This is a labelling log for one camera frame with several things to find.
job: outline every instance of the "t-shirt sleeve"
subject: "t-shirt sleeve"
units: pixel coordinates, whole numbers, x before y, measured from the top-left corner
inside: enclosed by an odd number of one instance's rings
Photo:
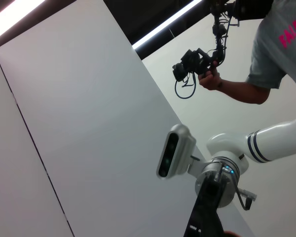
[[[278,89],[285,75],[286,73],[269,58],[256,38],[252,49],[250,73],[246,82],[264,88]]]

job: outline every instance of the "robotic arm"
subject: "robotic arm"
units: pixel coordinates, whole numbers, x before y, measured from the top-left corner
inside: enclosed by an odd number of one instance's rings
[[[207,148],[212,155],[203,162],[192,155],[196,145],[189,129],[178,124],[168,133],[157,168],[160,179],[189,173],[196,178],[197,200],[184,237],[223,236],[216,209],[231,203],[237,193],[242,207],[249,210],[256,195],[238,188],[249,167],[247,158],[266,163],[296,154],[296,119],[250,134],[222,133],[212,137]]]

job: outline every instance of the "hand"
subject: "hand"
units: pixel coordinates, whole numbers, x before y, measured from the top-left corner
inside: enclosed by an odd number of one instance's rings
[[[217,72],[217,65],[217,62],[214,61],[213,66],[211,66],[210,70],[207,71],[205,75],[202,74],[198,76],[199,84],[202,87],[208,90],[217,90],[221,86],[222,79],[220,77],[220,74]]]

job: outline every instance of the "ceiling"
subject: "ceiling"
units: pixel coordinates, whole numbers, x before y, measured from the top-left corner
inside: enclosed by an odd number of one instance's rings
[[[75,0],[45,0],[40,6],[0,36],[0,46],[45,20]],[[0,0],[0,12],[14,0]]]
[[[131,44],[181,10],[192,0],[104,0]],[[209,14],[211,0],[203,0],[169,27],[136,49],[146,58]]]

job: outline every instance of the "person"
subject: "person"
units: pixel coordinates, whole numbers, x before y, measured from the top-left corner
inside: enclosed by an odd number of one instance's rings
[[[251,60],[245,82],[221,79],[214,62],[206,74],[199,75],[199,84],[241,102],[262,104],[286,74],[296,83],[296,0],[274,0],[259,25]]]

